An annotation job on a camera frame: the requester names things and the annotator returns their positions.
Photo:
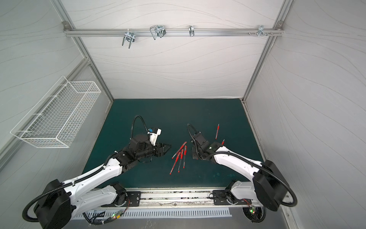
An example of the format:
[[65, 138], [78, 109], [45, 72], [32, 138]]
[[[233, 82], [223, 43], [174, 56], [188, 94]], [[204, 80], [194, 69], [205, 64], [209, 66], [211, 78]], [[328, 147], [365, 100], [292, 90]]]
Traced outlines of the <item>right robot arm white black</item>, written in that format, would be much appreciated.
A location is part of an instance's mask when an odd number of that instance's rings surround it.
[[237, 199], [258, 200], [265, 208], [277, 211], [281, 205], [295, 207], [298, 199], [274, 162], [249, 159], [226, 146], [204, 138], [201, 132], [190, 135], [194, 152], [200, 160], [211, 161], [232, 169], [247, 178], [251, 186], [235, 181], [229, 192]]

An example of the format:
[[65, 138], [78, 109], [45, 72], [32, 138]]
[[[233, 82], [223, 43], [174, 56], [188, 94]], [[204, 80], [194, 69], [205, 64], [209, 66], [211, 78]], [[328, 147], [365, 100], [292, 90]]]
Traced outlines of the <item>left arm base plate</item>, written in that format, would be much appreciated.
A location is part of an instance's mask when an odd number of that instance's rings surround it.
[[139, 207], [141, 200], [140, 191], [128, 191], [124, 195], [120, 196], [111, 204], [101, 205], [103, 208], [118, 208], [118, 207]]

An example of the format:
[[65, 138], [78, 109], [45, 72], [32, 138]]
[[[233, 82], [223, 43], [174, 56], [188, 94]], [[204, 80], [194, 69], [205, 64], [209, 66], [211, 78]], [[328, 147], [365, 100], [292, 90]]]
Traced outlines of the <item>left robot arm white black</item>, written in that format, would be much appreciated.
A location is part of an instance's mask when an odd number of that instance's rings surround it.
[[109, 155], [105, 162], [75, 178], [47, 184], [42, 194], [31, 200], [22, 211], [27, 222], [38, 222], [44, 229], [62, 229], [74, 217], [102, 205], [125, 202], [124, 187], [118, 182], [101, 190], [95, 188], [133, 167], [141, 159], [164, 156], [172, 147], [157, 142], [157, 134], [137, 135], [120, 151]]

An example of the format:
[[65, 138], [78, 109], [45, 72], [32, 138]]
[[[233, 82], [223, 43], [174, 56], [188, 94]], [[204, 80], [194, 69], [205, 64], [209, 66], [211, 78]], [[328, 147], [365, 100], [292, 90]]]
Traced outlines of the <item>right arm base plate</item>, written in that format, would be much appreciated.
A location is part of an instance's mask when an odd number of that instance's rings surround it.
[[213, 204], [216, 206], [223, 205], [243, 205], [243, 201], [235, 198], [229, 191], [227, 190], [213, 190], [209, 194], [209, 199], [213, 201]]

